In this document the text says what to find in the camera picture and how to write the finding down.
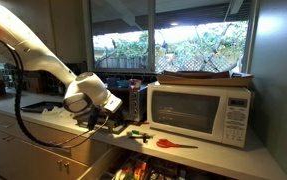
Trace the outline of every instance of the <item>kitchen wall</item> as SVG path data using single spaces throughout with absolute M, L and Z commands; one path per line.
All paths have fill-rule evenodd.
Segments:
M 261 0 L 250 73 L 252 127 L 287 173 L 287 1 Z

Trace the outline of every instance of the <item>kitchen counter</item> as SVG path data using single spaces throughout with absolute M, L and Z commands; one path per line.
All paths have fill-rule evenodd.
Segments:
M 15 117 L 14 99 L 15 92 L 11 90 L 7 91 L 6 95 L 0 96 L 1 114 Z M 23 92 L 21 107 L 40 101 L 61 100 L 62 97 L 58 96 Z M 77 126 L 76 120 L 72 117 L 42 115 L 29 112 L 21 112 L 21 115 L 25 121 L 73 134 L 80 134 L 87 130 L 86 128 Z M 155 136 L 153 139 L 150 139 L 148 143 L 143 143 L 142 139 L 128 138 L 127 133 L 134 129 L 155 134 Z M 155 131 L 150 129 L 146 124 L 141 126 L 130 125 L 118 134 L 110 134 L 109 131 L 104 128 L 99 130 L 91 138 L 121 148 L 160 157 L 179 164 L 184 164 L 235 179 L 287 179 L 287 175 L 282 171 L 273 157 L 250 129 L 248 131 L 244 149 Z M 167 138 L 173 142 L 181 144 L 196 145 L 198 148 L 160 148 L 156 146 L 156 141 L 159 138 Z

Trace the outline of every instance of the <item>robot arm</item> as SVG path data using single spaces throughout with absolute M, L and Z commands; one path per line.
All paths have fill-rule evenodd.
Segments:
M 93 103 L 103 112 L 115 113 L 121 106 L 122 101 L 111 94 L 94 73 L 76 77 L 28 26 L 3 6 L 0 6 L 0 40 L 16 50 L 25 70 L 48 71 L 65 84 L 63 105 L 66 110 L 80 112 Z

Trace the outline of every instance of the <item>scissors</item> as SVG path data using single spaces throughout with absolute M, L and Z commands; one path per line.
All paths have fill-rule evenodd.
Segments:
M 156 145 L 161 148 L 169 148 L 169 147 L 182 147 L 182 148 L 198 148 L 197 146 L 189 146 L 189 145 L 182 145 L 182 144 L 175 144 L 167 139 L 159 139 L 156 142 Z

